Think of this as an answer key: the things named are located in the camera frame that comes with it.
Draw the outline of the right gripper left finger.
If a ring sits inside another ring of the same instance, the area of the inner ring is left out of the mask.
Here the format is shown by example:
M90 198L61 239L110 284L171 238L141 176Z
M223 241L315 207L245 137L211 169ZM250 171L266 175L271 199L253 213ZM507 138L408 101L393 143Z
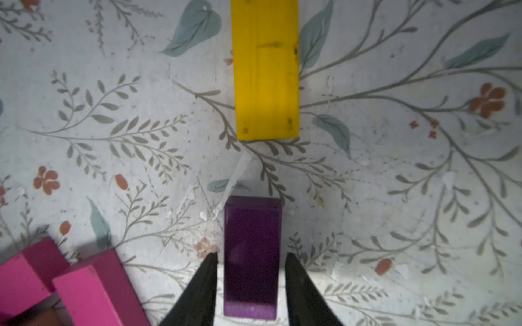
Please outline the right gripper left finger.
M210 253L159 325L212 326L216 309L217 274L218 254Z

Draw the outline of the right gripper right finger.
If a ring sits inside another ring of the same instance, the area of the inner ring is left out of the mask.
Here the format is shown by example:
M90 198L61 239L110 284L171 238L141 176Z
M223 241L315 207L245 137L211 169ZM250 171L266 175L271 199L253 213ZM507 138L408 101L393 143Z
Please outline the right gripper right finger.
M343 325L293 253L285 259L285 291L290 326Z

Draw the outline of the yellow block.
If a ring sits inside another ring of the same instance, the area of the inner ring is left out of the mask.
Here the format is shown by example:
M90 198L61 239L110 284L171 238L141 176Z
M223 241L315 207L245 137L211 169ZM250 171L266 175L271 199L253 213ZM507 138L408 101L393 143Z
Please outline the yellow block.
M299 135L297 1L232 1L237 137Z

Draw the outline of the purple block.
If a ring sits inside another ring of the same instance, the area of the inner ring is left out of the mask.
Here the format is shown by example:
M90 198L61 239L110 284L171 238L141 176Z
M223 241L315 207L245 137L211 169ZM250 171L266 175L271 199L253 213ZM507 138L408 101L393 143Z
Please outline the purple block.
M230 196L224 207L224 314L277 318L282 204Z

